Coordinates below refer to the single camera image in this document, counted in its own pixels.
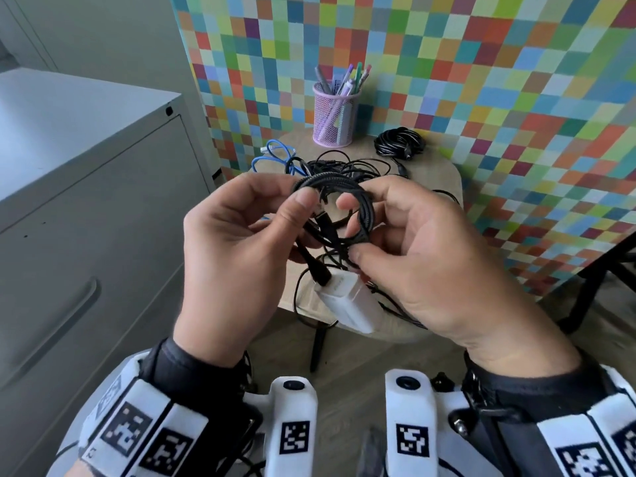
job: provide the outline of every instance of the wooden table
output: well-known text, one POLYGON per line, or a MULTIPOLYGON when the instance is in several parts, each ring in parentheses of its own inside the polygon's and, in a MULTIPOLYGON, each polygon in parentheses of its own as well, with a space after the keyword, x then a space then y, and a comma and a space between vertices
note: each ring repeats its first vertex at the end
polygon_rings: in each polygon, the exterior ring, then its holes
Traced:
MULTIPOLYGON (((387 158, 381 158, 375 153, 373 147, 373 137, 365 136, 354 140, 354 142, 341 149, 345 152, 351 160, 361 158, 375 158, 381 159, 391 164, 391 173, 397 174, 397 168, 393 162, 387 158)), ((287 133, 281 137, 281 142, 291 147, 295 147, 297 154, 300 158, 309 161, 316 159, 327 149, 314 143, 312 139, 312 129, 305 129, 299 131, 293 131, 287 133)), ((332 160, 345 160, 340 154, 329 154, 327 159, 332 160)), ((386 166, 382 163, 376 164, 382 174, 386 171, 386 166)), ((409 171, 409 176, 413 181, 422 184, 429 189, 443 189, 453 194, 457 200, 462 204, 464 199, 462 196, 462 184, 461 178, 457 168, 446 158, 438 154, 434 149, 426 148, 423 154, 417 155, 412 161, 404 162, 404 166, 409 171)), ((259 172, 284 172, 284 167, 280 163, 270 161, 260 161, 256 166, 259 172)), ((329 205, 326 207, 327 213, 331 216, 331 219, 336 221, 346 216, 346 212, 339 211, 333 203, 337 198, 336 194, 332 194, 329 198, 329 205)), ((323 250, 314 250, 314 254, 320 254, 323 250)), ((287 265, 287 280, 285 289, 279 307, 285 310, 293 311, 293 296, 296 283, 300 273, 306 269, 306 265, 288 262, 287 265)), ((307 274, 301 281, 298 298, 296 305, 298 313, 313 318, 325 324, 331 324, 335 321, 335 316, 331 311, 322 303, 322 301, 316 296, 312 290, 314 282, 309 274, 307 274)), ((347 326, 342 326, 350 331, 355 331, 347 326)), ((324 340, 325 331, 317 331, 316 340, 314 341, 314 355, 312 356, 312 367, 315 367, 317 358, 319 357, 322 347, 322 341, 324 340)), ((370 338, 376 338, 378 340, 386 340, 394 343, 410 343, 416 342, 425 338, 428 335, 428 331, 417 328, 412 324, 402 321, 397 317, 386 313, 386 318, 382 322, 381 328, 376 333, 365 335, 370 338)))

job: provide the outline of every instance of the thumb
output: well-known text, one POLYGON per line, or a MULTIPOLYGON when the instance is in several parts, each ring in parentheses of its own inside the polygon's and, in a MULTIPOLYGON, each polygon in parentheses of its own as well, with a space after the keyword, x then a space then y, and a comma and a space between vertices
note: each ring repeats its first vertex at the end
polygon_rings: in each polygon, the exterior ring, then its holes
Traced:
POLYGON ((261 234, 274 245, 291 249, 303 225, 316 209, 318 201, 318 191, 311 187, 303 187, 294 192, 281 204, 272 223, 261 234))
POLYGON ((400 274, 404 271, 402 256, 387 254, 371 243, 356 244, 349 248, 349 258, 374 282, 393 291, 400 274))

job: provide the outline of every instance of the black sleeve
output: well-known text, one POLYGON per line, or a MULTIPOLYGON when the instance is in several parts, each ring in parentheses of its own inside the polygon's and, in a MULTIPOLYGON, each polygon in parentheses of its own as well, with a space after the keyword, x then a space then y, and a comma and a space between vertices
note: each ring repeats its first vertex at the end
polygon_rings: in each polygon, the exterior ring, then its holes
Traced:
POLYGON ((236 450, 252 420, 243 403, 245 373, 242 362, 234 368, 219 368, 197 360, 172 338, 155 346, 144 359, 143 380, 209 419, 179 475, 195 475, 192 471, 202 468, 214 475, 218 462, 236 450))
POLYGON ((581 356, 580 366, 565 375, 511 378, 489 373, 465 355, 462 390, 476 410, 468 440, 505 477, 561 476, 536 424, 584 413, 616 392, 599 363, 584 352, 581 356))

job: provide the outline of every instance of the pink mesh pen holder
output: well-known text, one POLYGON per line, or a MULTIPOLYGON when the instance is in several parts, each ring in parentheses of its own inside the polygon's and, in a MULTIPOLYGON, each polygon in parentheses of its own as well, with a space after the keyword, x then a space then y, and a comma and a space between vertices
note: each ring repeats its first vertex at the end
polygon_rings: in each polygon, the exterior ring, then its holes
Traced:
POLYGON ((354 138, 360 92, 328 95, 315 83, 314 95, 314 142, 330 149, 349 145, 354 138))

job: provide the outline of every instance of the floor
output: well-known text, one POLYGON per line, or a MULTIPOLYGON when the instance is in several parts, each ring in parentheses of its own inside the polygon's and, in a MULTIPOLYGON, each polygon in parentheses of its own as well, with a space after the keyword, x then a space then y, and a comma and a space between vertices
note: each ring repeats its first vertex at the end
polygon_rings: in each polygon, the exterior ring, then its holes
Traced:
MULTIPOLYGON (((580 285, 574 279, 544 298, 552 318, 567 315, 580 285)), ((343 329, 328 333, 317 372, 308 371, 314 332, 280 310, 250 347, 259 391, 281 375, 307 377, 319 398, 314 477, 354 476, 362 437, 370 425, 385 425, 384 373, 417 369, 429 377, 444 371, 458 382, 462 349, 431 335, 418 344, 388 344, 343 329)), ((573 340, 636 385, 636 295, 608 280, 573 340)))

